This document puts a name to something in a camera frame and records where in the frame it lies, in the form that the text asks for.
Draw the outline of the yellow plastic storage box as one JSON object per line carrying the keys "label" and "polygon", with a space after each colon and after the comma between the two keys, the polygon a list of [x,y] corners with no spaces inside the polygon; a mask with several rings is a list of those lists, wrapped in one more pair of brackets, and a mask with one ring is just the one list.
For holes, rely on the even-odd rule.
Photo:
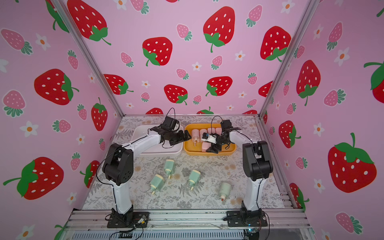
{"label": "yellow plastic storage box", "polygon": [[[211,127],[210,123],[203,123],[203,124],[189,124],[186,125],[185,130],[187,130],[190,135],[192,135],[192,130],[194,129],[208,129]],[[230,156],[232,155],[236,149],[237,146],[235,144],[230,144],[230,146],[226,149],[226,145],[222,146],[222,151],[218,154],[214,153],[207,153],[202,151],[202,143],[196,143],[196,146],[194,145],[192,140],[184,142],[184,150],[186,153],[190,156]]]}

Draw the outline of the white plastic storage box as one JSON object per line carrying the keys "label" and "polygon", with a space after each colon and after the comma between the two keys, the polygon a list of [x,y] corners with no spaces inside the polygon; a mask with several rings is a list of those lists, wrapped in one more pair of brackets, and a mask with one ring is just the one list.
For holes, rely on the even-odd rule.
{"label": "white plastic storage box", "polygon": [[160,139],[160,135],[148,130],[157,126],[141,125],[135,128],[132,142],[143,138],[132,144],[135,157],[177,157],[182,152],[184,143],[171,146],[170,142],[165,140],[163,143],[155,145],[156,140]]}

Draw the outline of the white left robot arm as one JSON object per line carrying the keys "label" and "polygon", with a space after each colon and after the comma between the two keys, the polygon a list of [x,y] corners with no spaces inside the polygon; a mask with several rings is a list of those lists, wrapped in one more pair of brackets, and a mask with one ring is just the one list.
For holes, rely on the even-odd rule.
{"label": "white left robot arm", "polygon": [[178,145],[192,139],[187,130],[176,129],[180,122],[165,117],[162,124],[149,128],[142,137],[129,143],[112,144],[102,168],[108,185],[113,187],[115,211],[126,214],[133,210],[130,199],[129,180],[134,173],[134,159],[146,150],[166,141],[170,146]]}

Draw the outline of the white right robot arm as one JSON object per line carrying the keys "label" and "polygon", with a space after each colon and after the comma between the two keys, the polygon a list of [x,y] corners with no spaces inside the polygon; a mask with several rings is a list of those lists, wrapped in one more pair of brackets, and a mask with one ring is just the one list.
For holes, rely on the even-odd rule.
{"label": "white right robot arm", "polygon": [[218,154],[223,146],[234,144],[242,150],[243,170],[248,177],[246,196],[242,203],[242,211],[246,214],[261,210],[261,194],[266,180],[273,172],[273,163],[268,143],[265,141],[254,142],[240,128],[232,126],[230,120],[221,122],[222,133],[203,133],[203,142],[210,143],[207,152]]}

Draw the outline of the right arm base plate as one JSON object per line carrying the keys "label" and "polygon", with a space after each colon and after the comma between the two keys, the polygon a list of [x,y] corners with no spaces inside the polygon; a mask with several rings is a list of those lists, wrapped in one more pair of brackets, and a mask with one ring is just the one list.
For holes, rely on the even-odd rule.
{"label": "right arm base plate", "polygon": [[262,209],[250,211],[244,202],[239,211],[227,211],[223,221],[227,222],[229,227],[262,228],[269,225],[266,213]]}

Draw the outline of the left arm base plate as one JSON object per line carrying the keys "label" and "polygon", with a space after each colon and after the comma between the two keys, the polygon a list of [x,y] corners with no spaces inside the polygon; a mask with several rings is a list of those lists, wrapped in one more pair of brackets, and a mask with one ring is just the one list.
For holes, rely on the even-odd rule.
{"label": "left arm base plate", "polygon": [[146,228],[149,221],[149,212],[135,212],[133,207],[125,214],[120,214],[114,209],[105,217],[107,228]]}

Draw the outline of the aluminium front rail frame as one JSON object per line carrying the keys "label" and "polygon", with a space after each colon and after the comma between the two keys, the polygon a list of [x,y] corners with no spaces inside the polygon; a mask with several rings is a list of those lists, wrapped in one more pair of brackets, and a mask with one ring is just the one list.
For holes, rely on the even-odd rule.
{"label": "aluminium front rail frame", "polygon": [[109,211],[73,211],[59,240],[314,240],[302,210],[266,209],[259,220],[243,221],[239,211],[139,210],[131,224]]}

